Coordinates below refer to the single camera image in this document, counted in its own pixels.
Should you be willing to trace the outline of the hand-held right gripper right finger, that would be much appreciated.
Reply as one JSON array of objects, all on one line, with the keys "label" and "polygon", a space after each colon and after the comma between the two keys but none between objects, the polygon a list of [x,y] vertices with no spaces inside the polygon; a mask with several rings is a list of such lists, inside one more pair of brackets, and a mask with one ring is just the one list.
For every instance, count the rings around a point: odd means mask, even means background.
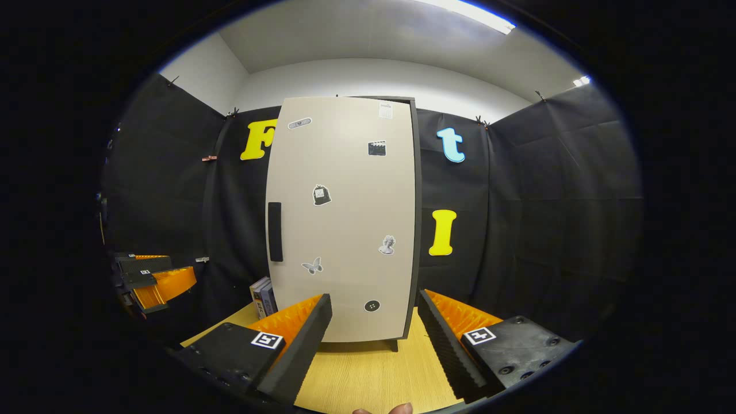
[{"label": "hand-held right gripper right finger", "polygon": [[428,289],[417,303],[453,394],[465,403],[522,384],[578,347],[528,317],[502,320]]}]

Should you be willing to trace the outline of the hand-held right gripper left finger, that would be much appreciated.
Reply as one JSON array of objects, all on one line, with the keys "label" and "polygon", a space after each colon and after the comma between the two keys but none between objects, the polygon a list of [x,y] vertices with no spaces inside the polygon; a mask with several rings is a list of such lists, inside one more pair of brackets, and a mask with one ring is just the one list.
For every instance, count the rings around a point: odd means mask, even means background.
[{"label": "hand-held right gripper left finger", "polygon": [[247,327],[221,323],[172,355],[233,397],[292,405],[332,316],[331,296],[318,294]]}]

